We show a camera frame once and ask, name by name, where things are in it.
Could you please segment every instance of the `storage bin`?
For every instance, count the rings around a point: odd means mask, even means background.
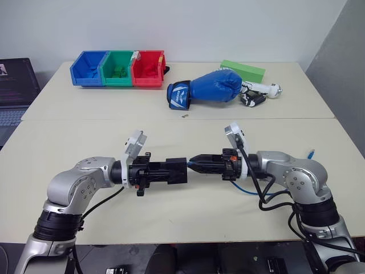
[[[108,51],[83,51],[70,67],[74,86],[103,86],[100,64]]]
[[[105,86],[132,86],[131,50],[111,50],[100,66]]]
[[[140,50],[140,58],[133,59],[132,83],[139,87],[160,87],[166,67],[163,50]]]

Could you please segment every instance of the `white wall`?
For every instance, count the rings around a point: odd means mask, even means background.
[[[299,62],[346,0],[0,0],[0,58],[30,57],[41,86],[83,50],[164,49],[168,61]]]

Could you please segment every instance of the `laptop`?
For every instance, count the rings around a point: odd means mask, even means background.
[[[29,58],[0,59],[0,149],[39,93]]]

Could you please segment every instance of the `laptop screen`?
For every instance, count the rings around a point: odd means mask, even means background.
[[[28,58],[0,59],[0,107],[30,105],[39,92]]]

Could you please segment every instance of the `blue storage bin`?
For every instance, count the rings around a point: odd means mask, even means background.
[[[104,86],[100,65],[108,51],[83,51],[70,67],[74,86]]]

